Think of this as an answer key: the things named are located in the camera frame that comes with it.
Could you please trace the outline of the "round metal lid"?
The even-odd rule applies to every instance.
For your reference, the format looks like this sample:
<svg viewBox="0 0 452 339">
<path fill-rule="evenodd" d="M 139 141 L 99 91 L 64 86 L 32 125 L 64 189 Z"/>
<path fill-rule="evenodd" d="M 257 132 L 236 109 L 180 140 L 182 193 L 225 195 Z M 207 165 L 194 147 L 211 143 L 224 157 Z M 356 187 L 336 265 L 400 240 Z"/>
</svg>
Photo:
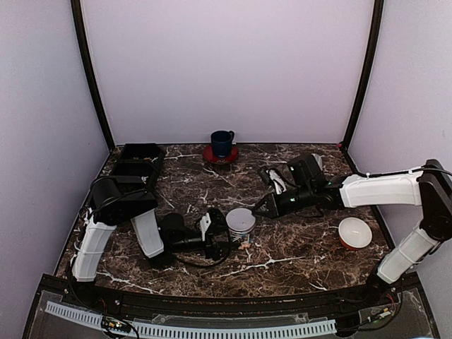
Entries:
<svg viewBox="0 0 452 339">
<path fill-rule="evenodd" d="M 253 230 L 256 218 L 247 208 L 235 208 L 226 215 L 227 226 L 238 233 L 247 233 Z"/>
</svg>

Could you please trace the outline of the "clear plastic cup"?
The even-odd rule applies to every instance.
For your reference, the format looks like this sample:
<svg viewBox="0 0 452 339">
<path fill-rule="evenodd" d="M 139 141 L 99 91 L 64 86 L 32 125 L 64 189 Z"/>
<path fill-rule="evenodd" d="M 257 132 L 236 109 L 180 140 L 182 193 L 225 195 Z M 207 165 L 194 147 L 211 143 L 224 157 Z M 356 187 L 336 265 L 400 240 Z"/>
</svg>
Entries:
<svg viewBox="0 0 452 339">
<path fill-rule="evenodd" d="M 248 230 L 230 229 L 232 243 L 240 250 L 249 249 L 253 244 L 253 228 Z"/>
</svg>

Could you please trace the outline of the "metal scoop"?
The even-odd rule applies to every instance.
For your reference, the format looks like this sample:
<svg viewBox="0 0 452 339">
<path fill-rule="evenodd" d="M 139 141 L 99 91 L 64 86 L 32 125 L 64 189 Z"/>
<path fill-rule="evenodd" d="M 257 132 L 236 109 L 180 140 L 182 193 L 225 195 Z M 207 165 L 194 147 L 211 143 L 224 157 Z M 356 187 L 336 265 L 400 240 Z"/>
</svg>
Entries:
<svg viewBox="0 0 452 339">
<path fill-rule="evenodd" d="M 323 170 L 323 160 L 322 160 L 321 156 L 318 154 L 315 154 L 315 153 L 312 153 L 311 155 L 314 157 L 315 161 L 317 162 L 319 169 Z"/>
</svg>

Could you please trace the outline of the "black three-compartment candy bin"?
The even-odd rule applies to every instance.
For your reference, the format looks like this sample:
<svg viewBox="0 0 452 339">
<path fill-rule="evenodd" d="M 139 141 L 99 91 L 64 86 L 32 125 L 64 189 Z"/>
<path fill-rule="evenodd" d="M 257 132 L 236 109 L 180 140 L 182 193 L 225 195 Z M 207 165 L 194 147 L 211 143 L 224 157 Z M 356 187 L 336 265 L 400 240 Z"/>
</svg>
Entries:
<svg viewBox="0 0 452 339">
<path fill-rule="evenodd" d="M 127 143 L 114 165 L 112 176 L 140 177 L 154 191 L 165 152 L 155 143 Z"/>
</svg>

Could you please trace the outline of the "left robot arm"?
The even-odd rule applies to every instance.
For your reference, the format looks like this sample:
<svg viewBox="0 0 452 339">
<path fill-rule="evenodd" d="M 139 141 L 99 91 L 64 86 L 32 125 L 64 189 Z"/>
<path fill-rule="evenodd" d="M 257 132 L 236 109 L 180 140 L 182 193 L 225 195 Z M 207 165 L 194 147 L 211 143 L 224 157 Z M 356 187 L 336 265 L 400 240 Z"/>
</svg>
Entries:
<svg viewBox="0 0 452 339">
<path fill-rule="evenodd" d="M 83 307 L 93 308 L 100 301 L 99 291 L 89 283 L 95 281 L 107 243 L 120 227 L 131 228 L 142 254 L 158 262 L 194 251 L 206 260 L 198 268 L 212 268 L 230 255 L 232 237 L 220 210 L 208 209 L 197 227 L 187 227 L 179 213 L 158 219 L 153 188 L 137 176 L 100 177 L 90 185 L 85 225 L 68 267 L 68 275 L 77 282 L 71 294 Z"/>
</svg>

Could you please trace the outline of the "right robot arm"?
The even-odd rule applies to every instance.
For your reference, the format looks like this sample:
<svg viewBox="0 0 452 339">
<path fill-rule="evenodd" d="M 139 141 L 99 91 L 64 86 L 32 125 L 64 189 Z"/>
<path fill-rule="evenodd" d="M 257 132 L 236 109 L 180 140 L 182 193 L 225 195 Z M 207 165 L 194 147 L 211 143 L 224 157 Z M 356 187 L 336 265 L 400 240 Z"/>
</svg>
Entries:
<svg viewBox="0 0 452 339">
<path fill-rule="evenodd" d="M 399 172 L 350 174 L 327 179 L 318 155 L 302 153 L 287 162 L 293 183 L 283 185 L 279 172 L 263 169 L 265 183 L 275 187 L 251 210 L 255 216 L 276 219 L 303 208 L 341 210 L 361 206 L 412 205 L 422 207 L 419 225 L 399 243 L 369 276 L 360 292 L 361 301 L 376 306 L 388 294 L 388 286 L 451 239 L 451 173 L 437 160 Z"/>
</svg>

